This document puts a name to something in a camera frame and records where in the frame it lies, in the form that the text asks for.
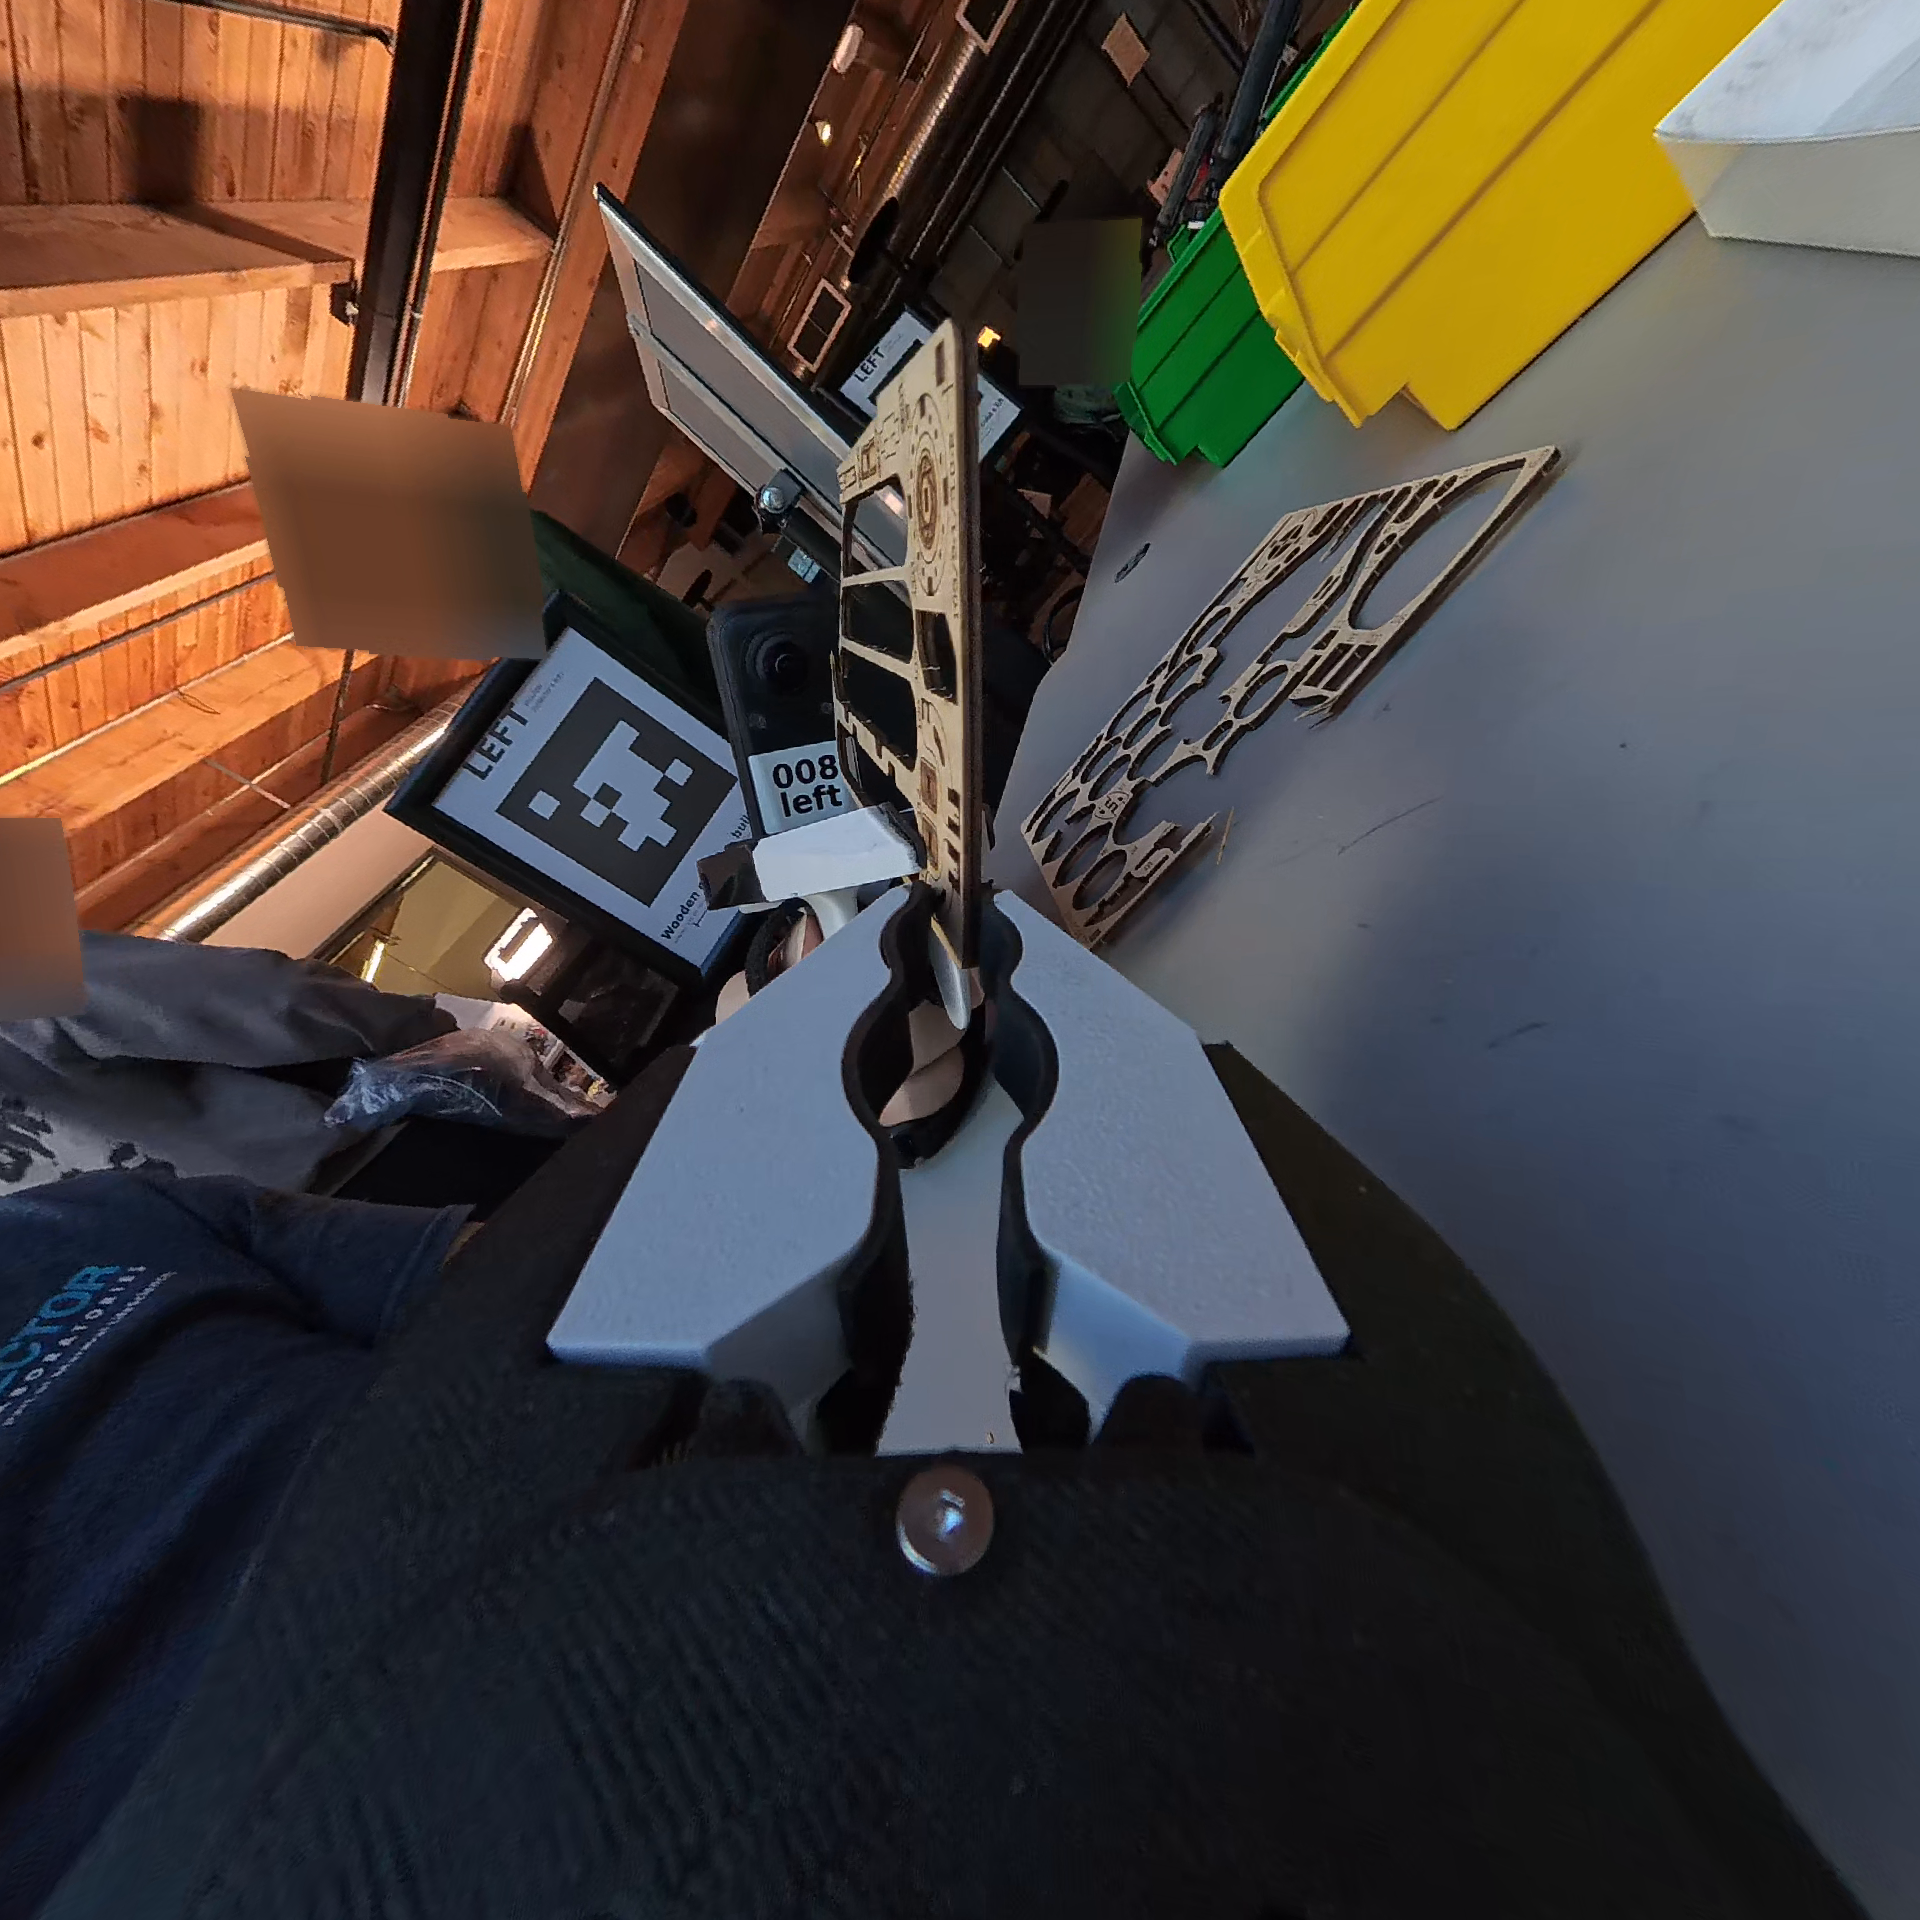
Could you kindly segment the wooden model parts sheet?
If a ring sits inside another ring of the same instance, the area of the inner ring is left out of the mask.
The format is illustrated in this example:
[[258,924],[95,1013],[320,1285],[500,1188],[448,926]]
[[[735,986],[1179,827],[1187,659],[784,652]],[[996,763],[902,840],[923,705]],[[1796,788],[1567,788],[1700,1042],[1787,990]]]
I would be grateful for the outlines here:
[[837,742],[867,805],[896,795],[910,812],[930,891],[930,969],[948,1021],[964,1029],[982,900],[987,706],[975,350],[958,325],[939,325],[879,390],[837,486]]

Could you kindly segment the yellow plastic bin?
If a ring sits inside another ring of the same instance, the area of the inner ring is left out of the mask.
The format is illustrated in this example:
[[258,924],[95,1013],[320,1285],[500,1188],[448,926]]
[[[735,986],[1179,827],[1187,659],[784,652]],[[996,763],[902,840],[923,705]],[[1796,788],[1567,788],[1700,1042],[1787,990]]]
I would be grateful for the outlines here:
[[1691,214],[1655,129],[1766,11],[1358,5],[1220,193],[1287,360],[1462,426]]

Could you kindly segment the silver duct pipe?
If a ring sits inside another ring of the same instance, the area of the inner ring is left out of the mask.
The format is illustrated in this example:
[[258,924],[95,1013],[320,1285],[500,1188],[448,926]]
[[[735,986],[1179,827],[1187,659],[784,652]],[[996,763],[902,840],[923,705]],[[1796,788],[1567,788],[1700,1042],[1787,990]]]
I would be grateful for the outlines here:
[[243,849],[216,861],[206,876],[162,900],[132,926],[136,938],[200,944],[214,929],[258,904],[325,849],[334,845],[366,817],[387,808],[400,785],[439,747],[458,697],[396,734],[347,776],[325,785],[314,797],[282,814]]

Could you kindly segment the person's left hand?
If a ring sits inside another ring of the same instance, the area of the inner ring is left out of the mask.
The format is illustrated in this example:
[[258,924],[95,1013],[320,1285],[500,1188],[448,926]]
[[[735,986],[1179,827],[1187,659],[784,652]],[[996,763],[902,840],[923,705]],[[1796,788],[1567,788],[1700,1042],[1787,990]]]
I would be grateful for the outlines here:
[[879,1128],[906,1169],[943,1150],[971,1113],[990,1065],[991,1016],[979,969],[967,971],[967,995],[967,1029],[948,1019],[938,993],[908,1016],[911,1073],[879,1110]]

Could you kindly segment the empty wooden cutout sheet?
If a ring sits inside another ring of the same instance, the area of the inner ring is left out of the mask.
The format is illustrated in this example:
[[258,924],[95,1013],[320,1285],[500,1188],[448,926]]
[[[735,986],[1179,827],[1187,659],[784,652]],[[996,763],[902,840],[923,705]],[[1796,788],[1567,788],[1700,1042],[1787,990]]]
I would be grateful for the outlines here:
[[1344,714],[1559,464],[1559,449],[1528,449],[1278,520],[1027,814],[1063,929],[1087,949],[1115,938],[1218,827],[1212,814],[1135,832],[1146,795],[1194,766],[1215,777],[1287,708]]

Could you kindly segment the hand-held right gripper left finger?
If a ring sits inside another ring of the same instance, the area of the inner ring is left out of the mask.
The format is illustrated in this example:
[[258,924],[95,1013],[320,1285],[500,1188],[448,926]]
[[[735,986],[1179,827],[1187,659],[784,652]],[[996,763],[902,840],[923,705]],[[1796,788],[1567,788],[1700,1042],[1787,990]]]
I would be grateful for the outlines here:
[[876,1445],[911,1331],[901,1160],[920,890],[869,905],[698,1048],[547,1347],[752,1381]]

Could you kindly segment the printed tag sign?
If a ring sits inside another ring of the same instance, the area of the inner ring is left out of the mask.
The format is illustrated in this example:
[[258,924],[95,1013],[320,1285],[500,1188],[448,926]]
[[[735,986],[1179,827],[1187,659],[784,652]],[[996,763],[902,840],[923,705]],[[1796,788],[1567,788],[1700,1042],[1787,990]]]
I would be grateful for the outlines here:
[[[883,332],[876,347],[871,347],[855,365],[853,374],[842,385],[838,395],[847,401],[861,419],[871,421],[878,409],[879,390],[899,374],[901,365],[930,338],[933,325],[923,323],[911,308],[906,308]],[[979,398],[979,453],[987,459],[996,445],[1014,430],[1019,421],[1019,402],[1002,390],[986,372],[975,374]]]

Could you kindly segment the person's navy shirt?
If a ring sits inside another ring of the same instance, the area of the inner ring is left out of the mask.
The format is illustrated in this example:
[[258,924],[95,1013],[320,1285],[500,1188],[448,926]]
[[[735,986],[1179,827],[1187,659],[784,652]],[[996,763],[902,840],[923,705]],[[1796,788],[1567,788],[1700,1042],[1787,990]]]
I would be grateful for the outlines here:
[[132,1785],[467,1219],[147,1169],[5,1198],[5,1915]]

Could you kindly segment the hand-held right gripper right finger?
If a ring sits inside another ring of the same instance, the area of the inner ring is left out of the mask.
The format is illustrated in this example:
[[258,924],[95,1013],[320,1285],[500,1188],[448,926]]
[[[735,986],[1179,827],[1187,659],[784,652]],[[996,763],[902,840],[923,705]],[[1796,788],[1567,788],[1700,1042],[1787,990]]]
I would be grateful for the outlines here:
[[981,905],[991,1070],[1019,1124],[998,1318],[1087,1427],[1135,1379],[1325,1358],[1350,1331],[1188,1025],[1014,897]]

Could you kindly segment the white cardboard tray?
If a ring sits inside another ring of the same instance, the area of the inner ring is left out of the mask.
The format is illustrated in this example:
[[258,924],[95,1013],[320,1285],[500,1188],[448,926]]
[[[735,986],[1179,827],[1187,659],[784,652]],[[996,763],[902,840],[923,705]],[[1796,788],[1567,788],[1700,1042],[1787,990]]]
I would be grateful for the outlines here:
[[1655,137],[1717,238],[1917,256],[1917,5],[1780,2]]

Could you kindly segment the black shiny bag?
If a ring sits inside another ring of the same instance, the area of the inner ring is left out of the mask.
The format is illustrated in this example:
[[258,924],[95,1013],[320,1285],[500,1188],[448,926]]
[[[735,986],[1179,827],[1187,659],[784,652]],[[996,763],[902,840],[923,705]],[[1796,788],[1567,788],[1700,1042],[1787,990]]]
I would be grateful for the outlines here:
[[452,1121],[510,1137],[562,1138],[603,1108],[562,1083],[536,1045],[510,1029],[458,1029],[380,1061],[352,1064],[327,1104],[334,1130]]

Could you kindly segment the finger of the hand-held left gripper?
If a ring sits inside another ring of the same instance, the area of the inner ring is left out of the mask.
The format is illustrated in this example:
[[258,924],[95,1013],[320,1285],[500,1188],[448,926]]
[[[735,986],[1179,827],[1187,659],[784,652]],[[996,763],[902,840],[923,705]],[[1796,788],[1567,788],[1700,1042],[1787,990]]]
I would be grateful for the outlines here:
[[771,910],[791,899],[855,894],[920,872],[920,841],[888,808],[828,814],[698,861],[709,907]]

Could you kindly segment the green plastic bin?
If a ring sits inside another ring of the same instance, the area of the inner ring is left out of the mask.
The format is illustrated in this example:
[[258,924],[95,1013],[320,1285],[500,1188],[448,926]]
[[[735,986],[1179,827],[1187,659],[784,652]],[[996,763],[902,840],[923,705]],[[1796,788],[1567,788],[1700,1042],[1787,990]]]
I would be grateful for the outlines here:
[[1304,385],[1278,344],[1220,210],[1172,238],[1168,272],[1142,299],[1125,424],[1166,464],[1194,453],[1230,464]]

